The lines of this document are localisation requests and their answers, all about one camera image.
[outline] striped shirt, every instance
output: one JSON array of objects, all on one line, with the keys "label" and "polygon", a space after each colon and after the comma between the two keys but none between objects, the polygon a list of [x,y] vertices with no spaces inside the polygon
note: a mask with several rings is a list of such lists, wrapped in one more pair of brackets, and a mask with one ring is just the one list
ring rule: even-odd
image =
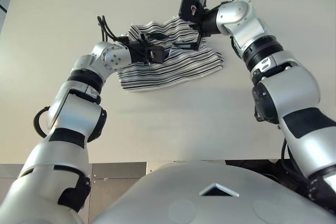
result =
[{"label": "striped shirt", "polygon": [[169,38],[151,40],[156,46],[162,46],[169,53],[164,64],[144,65],[133,63],[118,71],[118,78],[123,89],[142,92],[172,87],[195,80],[219,71],[223,68],[222,54],[215,52],[202,39],[200,49],[184,50],[173,43],[181,40],[195,42],[198,32],[189,27],[189,23],[173,18],[163,24],[150,22],[144,26],[131,25],[127,34],[131,41],[140,38],[141,33],[163,33]]}]

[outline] table surface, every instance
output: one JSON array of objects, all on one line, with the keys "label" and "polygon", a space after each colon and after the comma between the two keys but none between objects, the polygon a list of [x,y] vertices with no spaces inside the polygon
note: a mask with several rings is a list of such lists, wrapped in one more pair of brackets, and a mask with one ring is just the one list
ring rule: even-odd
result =
[{"label": "table surface", "polygon": [[[96,16],[115,34],[131,23],[163,22],[181,0],[11,0],[0,35],[0,163],[23,163],[40,141],[32,120],[50,105],[74,61],[101,38]],[[208,0],[213,7],[225,0]],[[321,110],[336,118],[335,0],[253,0],[278,41],[316,77]],[[88,145],[91,163],[184,159],[278,158],[283,136],[254,119],[253,87],[228,37],[208,39],[223,70],[170,89],[130,93],[107,81],[102,136]]]}]

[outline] small round object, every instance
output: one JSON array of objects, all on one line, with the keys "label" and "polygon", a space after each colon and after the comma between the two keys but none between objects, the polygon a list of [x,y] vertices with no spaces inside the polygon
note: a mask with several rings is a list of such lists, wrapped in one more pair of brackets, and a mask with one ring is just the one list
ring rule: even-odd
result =
[{"label": "small round object", "polygon": [[195,219],[196,206],[187,199],[178,199],[169,206],[169,218],[174,224],[189,224]]}]

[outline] garment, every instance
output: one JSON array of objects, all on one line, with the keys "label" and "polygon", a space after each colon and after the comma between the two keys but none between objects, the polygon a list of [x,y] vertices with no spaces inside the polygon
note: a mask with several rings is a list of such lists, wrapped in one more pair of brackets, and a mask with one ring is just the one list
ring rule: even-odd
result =
[{"label": "garment", "polygon": [[215,52],[202,40],[198,51],[176,48],[177,40],[196,41],[198,32],[189,27],[188,22],[172,18],[163,24],[150,22],[147,25],[131,26],[127,36],[131,41],[140,38],[141,33],[163,33],[169,38],[151,40],[154,45],[162,46],[169,52],[164,64],[143,65],[134,63],[118,71],[123,89],[129,91],[152,91],[172,87],[195,80],[223,68],[222,54]]}]

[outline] robotic arm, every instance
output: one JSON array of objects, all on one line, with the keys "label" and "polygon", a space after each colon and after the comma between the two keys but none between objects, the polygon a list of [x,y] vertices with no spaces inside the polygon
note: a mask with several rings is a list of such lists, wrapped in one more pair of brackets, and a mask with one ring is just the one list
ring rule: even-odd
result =
[{"label": "robotic arm", "polygon": [[164,62],[164,48],[148,40],[153,36],[162,37],[141,35],[137,41],[115,37],[115,42],[100,42],[76,61],[49,108],[48,135],[38,125],[41,113],[34,119],[44,139],[12,184],[0,208],[1,224],[82,223],[76,212],[90,193],[87,143],[101,134],[107,118],[99,105],[101,89],[111,74],[131,63]]},{"label": "robotic arm", "polygon": [[[310,199],[334,208],[336,122],[316,108],[320,91],[315,78],[283,49],[255,14],[251,0],[223,2],[211,10],[205,6],[206,0],[182,0],[179,16],[192,22],[200,37],[231,37],[232,47],[254,84],[256,119],[280,126],[285,136],[282,152],[288,143],[292,161],[299,167],[302,180],[309,183]],[[176,45],[188,48],[183,43]]]}]

